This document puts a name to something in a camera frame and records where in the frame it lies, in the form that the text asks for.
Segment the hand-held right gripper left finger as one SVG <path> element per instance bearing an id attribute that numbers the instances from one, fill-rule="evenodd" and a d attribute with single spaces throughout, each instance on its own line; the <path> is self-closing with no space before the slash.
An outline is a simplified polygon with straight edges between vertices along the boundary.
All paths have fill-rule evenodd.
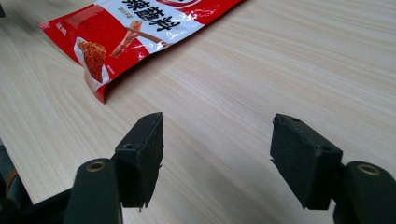
<path id="1" fill-rule="evenodd" d="M 163 113 L 137 121 L 115 148 L 120 201 L 123 207 L 143 208 L 155 190 L 163 160 Z"/>

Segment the red and white snack packet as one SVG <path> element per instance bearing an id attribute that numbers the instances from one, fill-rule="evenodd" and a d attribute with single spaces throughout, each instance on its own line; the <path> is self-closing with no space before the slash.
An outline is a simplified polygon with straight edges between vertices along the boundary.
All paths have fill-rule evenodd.
<path id="1" fill-rule="evenodd" d="M 84 69 L 94 96 L 149 55 L 166 49 L 220 18 L 243 0 L 96 0 L 39 24 Z"/>

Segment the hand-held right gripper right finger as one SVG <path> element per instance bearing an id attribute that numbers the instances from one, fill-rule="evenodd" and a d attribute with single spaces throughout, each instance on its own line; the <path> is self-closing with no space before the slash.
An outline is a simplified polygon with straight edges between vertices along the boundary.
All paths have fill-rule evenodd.
<path id="1" fill-rule="evenodd" d="M 303 208 L 327 210 L 343 151 L 300 119 L 276 114 L 273 124 L 270 155 L 277 170 Z"/>

